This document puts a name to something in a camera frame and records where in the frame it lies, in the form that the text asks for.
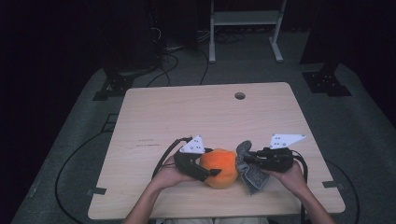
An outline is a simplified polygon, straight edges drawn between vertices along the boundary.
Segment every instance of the cable on floor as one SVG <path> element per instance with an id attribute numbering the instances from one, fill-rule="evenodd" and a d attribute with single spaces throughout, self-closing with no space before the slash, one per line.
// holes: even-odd
<path id="1" fill-rule="evenodd" d="M 64 164 L 62 165 L 61 170 L 58 172 L 58 175 L 56 176 L 56 180 L 55 180 L 55 199 L 56 199 L 56 203 L 59 205 L 59 207 L 61 208 L 61 210 L 73 221 L 75 221 L 78 224 L 83 224 L 82 221 L 78 220 L 76 217 L 73 217 L 62 205 L 61 199 L 59 198 L 59 192 L 58 192 L 58 184 L 59 184 L 59 179 L 61 178 L 62 172 L 64 170 L 64 167 L 66 166 L 67 163 L 69 163 L 70 159 L 73 158 L 74 155 L 76 155 L 77 152 L 79 152 L 83 147 L 85 147 L 88 143 L 90 143 L 93 139 L 99 137 L 100 135 L 102 135 L 102 133 L 112 133 L 112 131 L 114 130 L 115 126 L 111 126 L 110 128 L 104 128 L 106 126 L 106 123 L 104 124 L 101 132 L 97 133 L 96 135 L 92 136 L 91 138 L 89 138 L 87 141 L 85 141 L 83 144 L 81 144 L 79 147 L 77 147 L 72 154 L 70 154 L 70 156 L 66 159 L 66 161 L 64 162 Z"/>

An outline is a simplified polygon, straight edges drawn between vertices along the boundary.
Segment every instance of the black cable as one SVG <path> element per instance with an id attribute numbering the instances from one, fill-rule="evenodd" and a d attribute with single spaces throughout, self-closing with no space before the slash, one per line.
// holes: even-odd
<path id="1" fill-rule="evenodd" d="M 205 67 L 204 75 L 202 76 L 201 81 L 199 82 L 199 84 L 202 85 L 202 83 L 204 82 L 204 78 L 206 77 L 207 69 L 209 68 L 209 59 L 207 58 L 207 55 L 204 53 L 203 50 L 199 49 L 199 51 L 201 51 L 201 53 L 204 54 L 204 57 L 206 60 L 206 67 Z"/>
<path id="2" fill-rule="evenodd" d="M 172 145 L 166 149 L 166 151 L 163 153 L 163 156 L 160 158 L 160 160 L 157 163 L 157 166 L 155 167 L 154 171 L 152 172 L 152 178 L 154 178 L 154 176 L 158 173 L 158 171 L 160 171 L 161 167 L 163 167 L 163 162 L 165 161 L 165 159 L 168 157 L 169 153 L 181 142 L 190 142 L 192 138 L 191 137 L 185 137 L 185 138 L 179 138 L 177 140 L 175 140 L 174 143 L 172 143 Z"/>
<path id="3" fill-rule="evenodd" d="M 353 183 L 352 183 L 352 180 L 350 180 L 350 178 L 349 178 L 349 176 L 347 175 L 347 173 L 343 170 L 343 169 L 341 169 L 338 165 L 336 165 L 335 163 L 333 163 L 333 162 L 331 162 L 331 161 L 329 161 L 329 160 L 326 160 L 326 159 L 324 159 L 327 163 L 329 163 L 330 165 L 332 165 L 333 167 L 335 167 L 338 171 L 340 171 L 343 175 L 344 175 L 344 177 L 346 178 L 346 180 L 349 182 L 349 185 L 350 185 L 350 187 L 352 188 L 352 191 L 353 191 L 353 193 L 354 193 L 354 195 L 355 195 L 355 199 L 356 199 L 356 217 L 355 217 L 355 224 L 358 224 L 359 223 L 359 219 L 360 219 L 360 216 L 361 216 L 361 201 L 360 201 L 360 199 L 359 199 L 359 195 L 358 195 L 358 192 L 356 191 L 356 188 L 355 188 L 355 186 L 353 185 Z"/>
<path id="4" fill-rule="evenodd" d="M 152 79 L 152 80 L 148 83 L 148 85 L 146 86 L 146 88 L 149 87 L 149 86 L 151 85 L 151 83 L 153 83 L 157 78 L 159 78 L 159 77 L 161 77 L 161 76 L 163 76 L 163 75 L 167 75 L 168 72 L 174 70 L 174 69 L 177 67 L 177 65 L 178 65 L 178 58 L 177 58 L 176 56 L 172 55 L 172 54 L 168 54 L 167 56 L 173 57 L 173 58 L 176 60 L 175 65 L 172 66 L 169 70 L 164 71 L 163 73 L 159 74 L 159 75 L 156 76 L 154 79 Z"/>
<path id="5" fill-rule="evenodd" d="M 300 153 L 298 153 L 297 151 L 294 151 L 294 150 L 292 150 L 292 152 L 295 152 L 298 154 L 298 156 L 294 156 L 294 159 L 299 161 L 301 163 L 301 165 L 303 166 L 303 177 L 304 177 L 305 183 L 307 183 L 308 182 L 308 166 L 306 165 L 306 162 Z M 305 224 L 305 207 L 302 203 L 301 203 L 300 219 L 301 219 L 301 224 Z"/>
<path id="6" fill-rule="evenodd" d="M 73 217 L 69 212 L 67 212 L 67 210 L 64 208 L 64 206 L 61 203 L 61 200 L 59 198 L 58 195 L 58 183 L 59 183 L 59 179 L 61 177 L 61 174 L 64 170 L 64 167 L 66 166 L 66 164 L 70 161 L 70 159 L 80 150 L 82 149 L 85 145 L 87 145 L 88 143 L 90 143 L 93 139 L 95 139 L 96 137 L 102 135 L 102 133 L 108 133 L 110 130 L 113 130 L 114 127 L 102 130 L 101 132 L 99 132 L 98 134 L 92 136 L 91 138 L 89 138 L 87 141 L 85 141 L 83 144 L 81 144 L 78 148 L 76 148 L 72 154 L 70 154 L 70 156 L 67 158 L 67 160 L 64 162 L 64 164 L 62 165 L 61 170 L 59 171 L 58 175 L 56 176 L 56 181 L 55 181 L 55 199 L 57 204 L 59 205 L 59 207 L 61 208 L 61 210 L 73 221 L 75 221 L 78 224 L 83 224 L 83 222 L 81 222 L 80 220 L 78 220 L 76 217 Z"/>

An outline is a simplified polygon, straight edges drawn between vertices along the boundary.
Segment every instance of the metal stand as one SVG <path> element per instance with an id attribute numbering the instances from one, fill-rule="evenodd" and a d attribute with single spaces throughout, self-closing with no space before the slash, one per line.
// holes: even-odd
<path id="1" fill-rule="evenodd" d="M 327 93 L 329 96 L 351 96 L 346 86 L 340 84 L 334 72 L 336 60 L 326 62 L 319 72 L 303 72 L 304 79 L 313 93 Z"/>
<path id="2" fill-rule="evenodd" d="M 283 57 L 277 46 L 277 38 L 280 31 L 280 25 L 283 20 L 287 0 L 282 0 L 280 10 L 270 11 L 230 11 L 215 12 L 215 0 L 211 1 L 210 6 L 210 41 L 209 41 L 209 62 L 216 62 L 215 52 L 215 26 L 217 25 L 262 25 L 275 24 L 274 36 L 269 37 L 271 48 L 275 54 L 278 63 L 283 62 Z"/>

